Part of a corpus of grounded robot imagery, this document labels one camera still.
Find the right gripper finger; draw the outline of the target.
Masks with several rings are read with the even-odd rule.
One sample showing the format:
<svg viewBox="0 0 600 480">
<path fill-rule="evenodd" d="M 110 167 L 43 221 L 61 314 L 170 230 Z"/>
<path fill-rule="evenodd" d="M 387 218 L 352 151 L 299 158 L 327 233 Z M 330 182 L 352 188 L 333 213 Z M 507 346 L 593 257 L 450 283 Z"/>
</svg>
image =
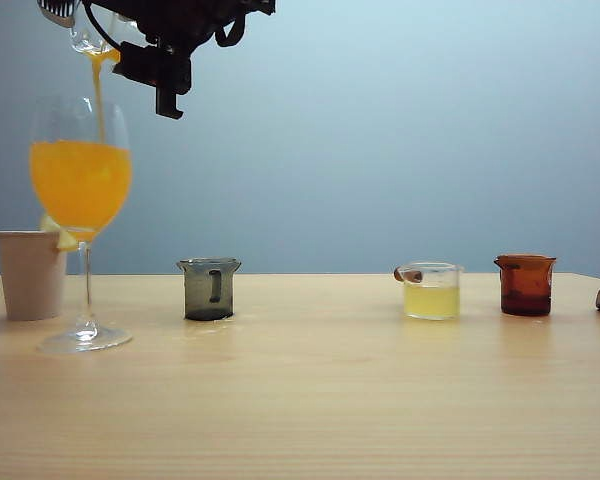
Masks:
<svg viewBox="0 0 600 480">
<path fill-rule="evenodd" d="M 37 0 L 42 15 L 61 27 L 75 26 L 76 0 Z"/>
</svg>

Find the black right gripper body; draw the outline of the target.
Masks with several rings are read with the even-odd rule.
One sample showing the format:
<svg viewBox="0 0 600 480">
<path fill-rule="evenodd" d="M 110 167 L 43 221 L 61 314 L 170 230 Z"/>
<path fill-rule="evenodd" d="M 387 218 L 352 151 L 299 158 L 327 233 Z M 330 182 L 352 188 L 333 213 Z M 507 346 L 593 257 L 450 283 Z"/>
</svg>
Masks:
<svg viewBox="0 0 600 480">
<path fill-rule="evenodd" d="M 274 1 L 89 1 L 89 6 L 133 22 L 147 43 L 191 53 L 214 38 L 221 47 L 236 45 L 243 37 L 246 16 L 271 15 Z"/>
</svg>

